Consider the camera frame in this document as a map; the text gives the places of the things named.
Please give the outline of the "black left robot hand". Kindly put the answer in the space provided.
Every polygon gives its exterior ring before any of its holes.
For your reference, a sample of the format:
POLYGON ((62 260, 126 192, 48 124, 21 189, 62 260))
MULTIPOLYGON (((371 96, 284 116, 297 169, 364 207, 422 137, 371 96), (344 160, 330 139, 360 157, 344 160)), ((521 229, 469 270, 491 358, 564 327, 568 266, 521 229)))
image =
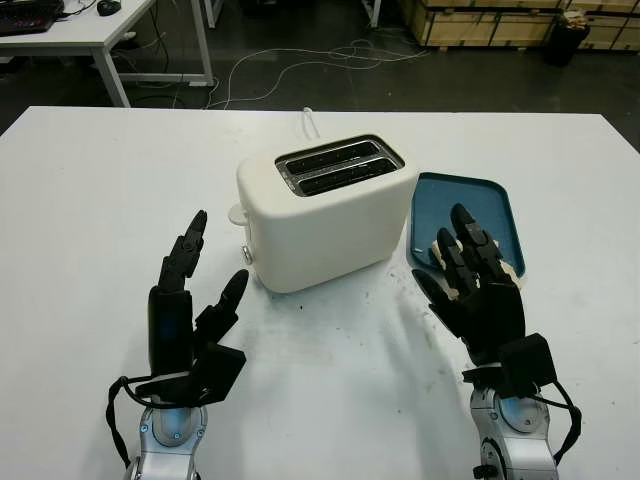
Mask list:
POLYGON ((198 211, 163 258, 157 284, 149 292, 148 350, 154 376, 190 370, 205 348, 219 343, 238 321, 237 308, 249 280, 245 269, 230 278, 216 304, 193 314, 186 280, 198 264, 206 224, 207 213, 198 211))

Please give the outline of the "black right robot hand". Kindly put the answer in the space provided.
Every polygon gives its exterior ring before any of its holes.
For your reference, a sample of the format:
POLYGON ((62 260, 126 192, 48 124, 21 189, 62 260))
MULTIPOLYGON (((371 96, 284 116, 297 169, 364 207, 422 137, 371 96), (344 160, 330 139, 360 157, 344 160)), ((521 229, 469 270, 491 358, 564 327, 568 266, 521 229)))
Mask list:
POLYGON ((503 256, 490 233, 461 203, 450 212, 455 230, 437 232, 442 287, 424 270, 412 275, 429 300, 429 308, 467 348, 474 365, 499 360, 499 348, 525 336, 520 289, 503 266, 503 256))

